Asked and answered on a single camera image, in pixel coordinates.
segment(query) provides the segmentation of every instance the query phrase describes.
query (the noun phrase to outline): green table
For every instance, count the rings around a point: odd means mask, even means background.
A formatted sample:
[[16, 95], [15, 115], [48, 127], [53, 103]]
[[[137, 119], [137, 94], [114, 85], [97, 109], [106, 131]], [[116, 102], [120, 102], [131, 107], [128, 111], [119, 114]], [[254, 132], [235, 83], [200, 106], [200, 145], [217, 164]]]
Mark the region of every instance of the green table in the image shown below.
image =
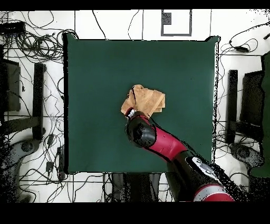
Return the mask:
[[76, 40], [68, 34], [68, 171], [167, 171], [163, 159], [133, 146], [124, 133], [120, 109], [135, 84], [165, 93], [166, 107], [153, 119], [211, 160], [217, 41]]

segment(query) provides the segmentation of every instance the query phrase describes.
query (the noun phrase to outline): tan cloth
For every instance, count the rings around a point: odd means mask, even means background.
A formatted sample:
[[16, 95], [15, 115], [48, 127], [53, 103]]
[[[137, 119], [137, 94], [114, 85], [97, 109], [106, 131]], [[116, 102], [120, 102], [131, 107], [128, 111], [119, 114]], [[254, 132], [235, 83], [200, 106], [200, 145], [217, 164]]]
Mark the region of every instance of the tan cloth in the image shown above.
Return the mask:
[[165, 94], [144, 88], [142, 85], [135, 85], [129, 91], [128, 97], [121, 107], [121, 112], [126, 114], [130, 107], [151, 117], [153, 113], [162, 112], [162, 108], [165, 108]]

